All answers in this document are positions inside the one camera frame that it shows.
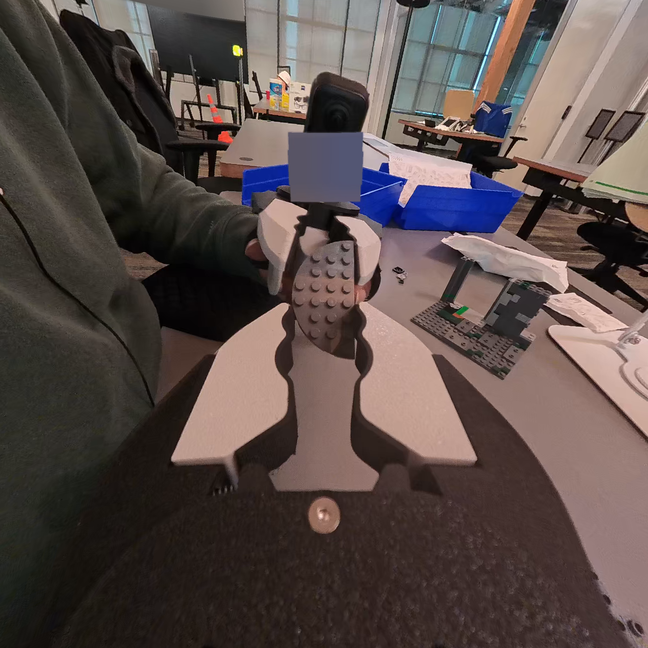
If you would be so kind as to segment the grey wooden-edged table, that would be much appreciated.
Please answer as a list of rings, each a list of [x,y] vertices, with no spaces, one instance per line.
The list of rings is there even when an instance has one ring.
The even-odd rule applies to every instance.
[[[245,170],[306,162],[319,170],[338,168],[336,174],[361,166],[379,170],[389,154],[371,147],[361,134],[308,133],[303,126],[247,120],[220,160],[220,175],[242,178]]]

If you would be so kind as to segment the blue plastic bin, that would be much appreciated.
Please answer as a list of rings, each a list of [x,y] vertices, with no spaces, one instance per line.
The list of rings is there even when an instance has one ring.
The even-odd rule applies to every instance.
[[[470,187],[419,185],[405,206],[396,204],[382,226],[404,230],[494,233],[523,192],[475,172]]]
[[[360,213],[382,226],[387,226],[400,209],[399,199],[407,180],[388,172],[388,163],[379,170],[362,170],[361,199],[354,202]],[[245,170],[242,174],[242,203],[251,205],[254,192],[276,190],[288,185],[288,165],[265,166]]]

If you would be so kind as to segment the black sign stand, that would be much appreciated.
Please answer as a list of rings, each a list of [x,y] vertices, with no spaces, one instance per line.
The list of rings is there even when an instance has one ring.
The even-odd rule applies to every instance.
[[[612,117],[616,114],[615,109],[601,109],[599,113],[596,115],[594,121],[590,125],[590,127],[587,130],[587,133],[585,134],[585,137],[588,140],[588,144],[583,151],[583,154],[581,155],[579,161],[582,161],[583,158],[587,155],[588,150],[592,146],[592,144],[597,141],[604,133],[606,130],[607,126],[609,125]]]

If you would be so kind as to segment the black light stand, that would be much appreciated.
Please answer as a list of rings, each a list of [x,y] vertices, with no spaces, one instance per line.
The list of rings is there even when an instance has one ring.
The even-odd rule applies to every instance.
[[[386,70],[385,99],[383,101],[383,115],[380,119],[380,134],[382,139],[387,139],[387,131],[389,130],[389,122],[399,83],[402,60],[404,58],[412,16],[417,8],[417,3],[417,1],[395,1],[392,21],[393,38],[390,40],[389,68]]]

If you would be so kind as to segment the wooden column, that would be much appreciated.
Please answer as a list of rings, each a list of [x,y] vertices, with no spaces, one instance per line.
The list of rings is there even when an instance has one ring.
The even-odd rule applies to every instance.
[[[496,101],[534,4],[534,1],[512,1],[477,96],[475,110],[483,101]]]

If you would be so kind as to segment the dark jacket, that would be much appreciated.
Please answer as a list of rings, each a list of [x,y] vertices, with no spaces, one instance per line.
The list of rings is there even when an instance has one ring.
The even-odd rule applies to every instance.
[[[169,147],[179,140],[174,111],[130,37],[68,10],[60,12],[59,21],[137,141],[182,174],[182,154]]]

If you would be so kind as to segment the white paper bag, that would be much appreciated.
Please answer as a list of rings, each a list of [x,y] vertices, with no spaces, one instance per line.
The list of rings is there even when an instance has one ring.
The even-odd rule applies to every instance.
[[[455,233],[441,241],[472,259],[486,272],[509,279],[546,284],[560,294],[569,287],[566,262],[531,255],[475,235]]]

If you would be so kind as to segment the grey brick baseplate build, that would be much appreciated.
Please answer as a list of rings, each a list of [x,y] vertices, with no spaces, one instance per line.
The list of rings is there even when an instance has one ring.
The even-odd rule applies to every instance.
[[[441,299],[411,322],[503,380],[535,341],[531,321],[554,293],[544,284],[508,279],[487,313],[480,314],[458,300],[475,265],[461,257]]]

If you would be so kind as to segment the grey desk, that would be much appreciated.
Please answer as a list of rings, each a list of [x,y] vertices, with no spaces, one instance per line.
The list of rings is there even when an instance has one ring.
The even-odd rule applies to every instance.
[[[547,335],[540,312],[531,348],[499,380],[415,326],[441,296],[458,254],[444,232],[382,232],[382,281],[370,305],[443,355],[507,419],[543,465],[568,509],[615,616],[647,633],[647,441]],[[399,284],[392,268],[407,271]],[[298,330],[296,455],[272,474],[279,490],[368,490],[377,473],[351,448],[353,363],[321,353]]]

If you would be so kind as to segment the grey rounded brick plate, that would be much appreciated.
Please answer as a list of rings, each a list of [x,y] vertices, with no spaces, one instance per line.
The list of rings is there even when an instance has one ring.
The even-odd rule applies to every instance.
[[[307,254],[293,282],[292,308],[306,339],[338,358],[354,359],[354,243],[330,242]]]

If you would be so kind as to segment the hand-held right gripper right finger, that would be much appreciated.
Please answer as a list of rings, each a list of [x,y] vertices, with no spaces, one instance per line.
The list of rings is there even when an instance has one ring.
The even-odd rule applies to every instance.
[[[370,304],[358,305],[354,452],[371,468],[477,461],[433,353]]]

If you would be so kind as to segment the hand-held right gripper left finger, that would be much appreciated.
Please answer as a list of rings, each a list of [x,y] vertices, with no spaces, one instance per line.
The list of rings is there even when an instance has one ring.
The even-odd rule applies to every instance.
[[[218,350],[172,453],[175,466],[221,465],[237,485],[251,464],[268,472],[296,453],[297,414],[287,304],[266,312]]]

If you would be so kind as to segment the white printed leaflet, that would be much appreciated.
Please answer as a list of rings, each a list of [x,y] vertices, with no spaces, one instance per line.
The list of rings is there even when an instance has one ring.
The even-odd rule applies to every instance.
[[[549,296],[545,305],[550,310],[575,321],[595,333],[609,333],[628,328],[628,325],[576,293]]]

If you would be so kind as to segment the black office chair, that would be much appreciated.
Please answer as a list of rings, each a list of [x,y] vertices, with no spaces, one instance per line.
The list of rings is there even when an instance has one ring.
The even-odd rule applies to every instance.
[[[619,226],[604,222],[589,222],[580,225],[577,233],[587,242],[581,251],[595,251],[603,260],[593,268],[570,269],[579,273],[610,294],[622,293],[640,305],[640,311],[647,310],[647,298],[643,297],[622,280],[618,272],[621,268],[637,271],[647,276],[647,234],[633,225]]]
[[[472,152],[472,166],[474,170],[487,178],[492,178],[494,173],[514,169],[517,162],[508,157],[514,146],[520,141],[527,141],[527,137],[512,136],[504,154],[501,154],[502,144],[500,142],[480,143]]]
[[[218,152],[224,152],[229,147],[228,142],[223,142],[218,137],[227,133],[234,138],[241,126],[233,123],[202,122],[195,123],[195,129],[202,134],[201,139],[176,137],[165,143],[165,152],[179,154],[182,157],[182,174],[189,181],[198,184],[199,163],[203,155],[208,157],[208,177],[215,175],[215,160]]]

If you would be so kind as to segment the green lego instruction booklet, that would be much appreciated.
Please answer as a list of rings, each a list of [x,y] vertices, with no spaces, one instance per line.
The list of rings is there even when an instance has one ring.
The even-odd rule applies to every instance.
[[[647,205],[647,124],[588,176],[582,191],[588,198]]]

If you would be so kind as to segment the blue striped bag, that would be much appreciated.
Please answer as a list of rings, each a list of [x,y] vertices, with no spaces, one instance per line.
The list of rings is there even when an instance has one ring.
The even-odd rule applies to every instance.
[[[513,116],[510,104],[482,101],[475,112],[474,131],[503,139]]]

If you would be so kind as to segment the wooden supplies table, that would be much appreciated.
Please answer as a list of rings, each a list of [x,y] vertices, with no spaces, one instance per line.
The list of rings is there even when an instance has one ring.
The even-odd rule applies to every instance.
[[[266,98],[259,100],[253,106],[253,114],[257,119],[272,120],[279,123],[303,125],[306,120],[306,114],[272,108],[270,101]]]

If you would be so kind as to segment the wooden-top table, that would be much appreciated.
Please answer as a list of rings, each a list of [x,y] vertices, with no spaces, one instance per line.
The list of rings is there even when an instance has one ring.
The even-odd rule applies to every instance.
[[[518,156],[514,156],[513,161],[528,169],[522,182],[540,190],[539,197],[516,234],[521,240],[527,240],[530,237],[554,198],[567,199],[600,213],[605,212],[606,206],[610,204],[609,200],[590,198],[583,194],[580,186],[588,179],[590,171],[577,169],[577,165],[526,159]]]
[[[495,146],[499,150],[505,142],[505,139],[493,135],[451,131],[403,118],[400,118],[398,123],[403,125],[403,135],[417,140],[415,147],[417,152],[423,152],[428,145],[443,148],[449,141],[453,141],[459,144],[456,158],[463,162],[468,161],[471,151],[476,146],[487,144],[488,146]]]

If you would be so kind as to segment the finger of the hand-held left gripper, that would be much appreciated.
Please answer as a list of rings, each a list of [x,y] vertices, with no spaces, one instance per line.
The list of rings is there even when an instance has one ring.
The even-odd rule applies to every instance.
[[[268,260],[267,286],[273,296],[279,295],[287,270],[295,256],[297,227],[304,208],[281,199],[274,199],[261,211],[257,235]]]
[[[364,286],[379,271],[381,239],[377,231],[362,218],[334,218],[331,240],[348,240],[354,254],[355,284]]]

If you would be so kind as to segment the black wall screen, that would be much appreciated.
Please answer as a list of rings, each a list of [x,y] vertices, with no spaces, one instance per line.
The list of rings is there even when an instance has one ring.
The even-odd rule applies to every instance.
[[[244,50],[242,79],[249,82],[245,21],[225,20],[147,5],[159,67],[179,75],[195,72],[199,78],[236,82],[239,58],[233,47]]]

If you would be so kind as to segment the person's left hand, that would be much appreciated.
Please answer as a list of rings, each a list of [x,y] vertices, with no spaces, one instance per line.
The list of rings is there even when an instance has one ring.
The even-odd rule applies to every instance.
[[[263,251],[259,239],[252,239],[247,243],[245,255],[258,274],[263,279],[266,279],[268,276],[269,260]]]

